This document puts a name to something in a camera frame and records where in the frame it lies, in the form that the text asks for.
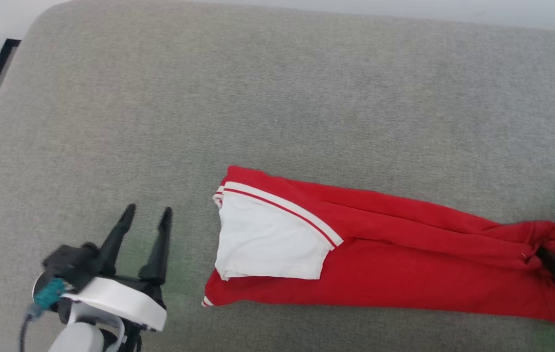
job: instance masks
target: red stripe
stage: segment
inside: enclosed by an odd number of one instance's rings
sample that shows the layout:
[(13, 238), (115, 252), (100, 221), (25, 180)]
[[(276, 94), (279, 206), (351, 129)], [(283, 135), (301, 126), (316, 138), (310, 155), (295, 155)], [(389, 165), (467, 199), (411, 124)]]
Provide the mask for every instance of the red stripe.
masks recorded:
[(273, 206), (275, 206), (275, 207), (278, 207), (279, 209), (285, 210), (285, 211), (287, 211), (287, 212), (293, 214), (294, 216), (296, 216), (296, 217), (302, 219), (303, 221), (309, 223), (309, 224), (310, 224), (312, 227), (314, 227), (318, 232), (320, 232), (321, 234), (323, 234), (323, 236), (325, 236), (325, 238), (329, 241), (329, 243), (331, 243), (331, 245), (333, 245), (334, 247), (336, 247), (336, 244), (332, 241), (331, 238), (329, 238), (329, 236), (327, 236), (327, 234), (326, 234), (325, 232), (323, 232), (323, 230), (319, 229), (317, 225), (315, 225), (312, 221), (310, 221), (310, 220), (304, 218), (302, 215), (297, 214), (297, 213), (295, 213), (294, 211), (292, 211), (292, 210), (290, 210), (290, 209), (287, 209), (287, 208), (285, 208), (285, 207), (283, 207), (283, 206), (281, 206), (281, 205), (279, 205), (279, 204), (277, 204), (277, 203), (273, 203), (273, 202), (271, 202), (271, 201), (268, 200), (268, 199), (264, 199), (264, 198), (262, 198), (262, 197), (256, 196), (255, 194), (243, 192), (243, 191), (237, 190), (237, 189), (224, 189), (224, 190), (229, 191), (229, 192), (244, 194), (245, 196), (248, 196), (248, 197), (251, 197), (251, 198), (259, 199), (259, 200), (261, 200), (262, 202), (269, 203), (270, 205), (273, 205)]

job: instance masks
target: white robot part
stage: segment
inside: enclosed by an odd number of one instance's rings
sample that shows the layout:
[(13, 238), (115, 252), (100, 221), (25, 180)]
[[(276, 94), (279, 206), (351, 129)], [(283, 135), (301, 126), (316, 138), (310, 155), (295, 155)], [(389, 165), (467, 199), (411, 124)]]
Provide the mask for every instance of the white robot part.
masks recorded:
[(101, 352), (102, 350), (101, 331), (87, 323), (75, 323), (62, 330), (49, 352)]
[(112, 279), (96, 277), (80, 293), (65, 293), (62, 297), (144, 325), (150, 330), (162, 331), (166, 322), (166, 310), (152, 298)]

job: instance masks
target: gray fabric surface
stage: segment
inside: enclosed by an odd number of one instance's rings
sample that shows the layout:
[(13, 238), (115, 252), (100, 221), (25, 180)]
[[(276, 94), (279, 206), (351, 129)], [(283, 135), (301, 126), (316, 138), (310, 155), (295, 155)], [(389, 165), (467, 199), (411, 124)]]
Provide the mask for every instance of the gray fabric surface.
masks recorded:
[[(158, 0), (52, 8), (0, 90), (0, 348), (16, 345), (40, 260), (101, 243), (136, 202), (124, 274), (175, 212), (169, 318), (148, 351), (555, 350), (555, 325), (530, 319), (202, 308), (210, 196), (230, 164), (555, 220), (555, 32)], [(28, 350), (59, 329), (43, 318)]]

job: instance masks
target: teal connector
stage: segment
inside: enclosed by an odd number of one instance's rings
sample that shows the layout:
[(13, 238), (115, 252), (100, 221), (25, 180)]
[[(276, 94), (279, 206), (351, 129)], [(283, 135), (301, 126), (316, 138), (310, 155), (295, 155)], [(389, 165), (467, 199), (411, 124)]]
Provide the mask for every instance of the teal connector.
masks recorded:
[(36, 296), (34, 296), (34, 303), (27, 308), (27, 316), (31, 316), (33, 320), (40, 318), (45, 310), (51, 308), (52, 305), (57, 303), (67, 291), (65, 282), (60, 278), (51, 280), (45, 288), (43, 288)]

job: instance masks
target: white stripe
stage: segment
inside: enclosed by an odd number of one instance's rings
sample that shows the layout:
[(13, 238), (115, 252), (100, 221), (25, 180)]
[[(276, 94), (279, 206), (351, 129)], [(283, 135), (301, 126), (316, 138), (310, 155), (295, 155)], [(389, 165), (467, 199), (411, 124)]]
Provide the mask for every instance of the white stripe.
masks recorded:
[(219, 207), (219, 209), (221, 209), (221, 207), (223, 207), (223, 189), (225, 187), (223, 186), (219, 186), (219, 188), (217, 189), (217, 192), (221, 192), (221, 194), (214, 194), (214, 196), (212, 196), (212, 200), (214, 200), (214, 203), (216, 203), (217, 207)]
[(260, 198), (270, 200), (270, 202), (273, 202), (275, 204), (279, 204), (280, 206), (296, 214), (299, 214), (303, 218), (309, 220), (311, 223), (316, 225), (319, 229), (321, 229), (323, 232), (327, 234), (327, 237), (329, 237), (332, 240), (332, 242), (335, 243), (335, 245), (338, 246), (342, 243), (342, 237), (339, 236), (331, 227), (329, 227), (329, 225), (327, 225), (324, 221), (318, 218), (318, 216), (316, 216), (315, 214), (291, 202), (290, 200), (286, 200), (284, 198), (276, 196), (275, 194), (271, 194), (263, 190), (257, 189), (255, 187), (244, 185), (243, 183), (238, 183), (238, 182), (228, 181), (225, 183), (225, 188), (239, 190), (242, 192), (253, 194), (254, 196), (258, 196)]

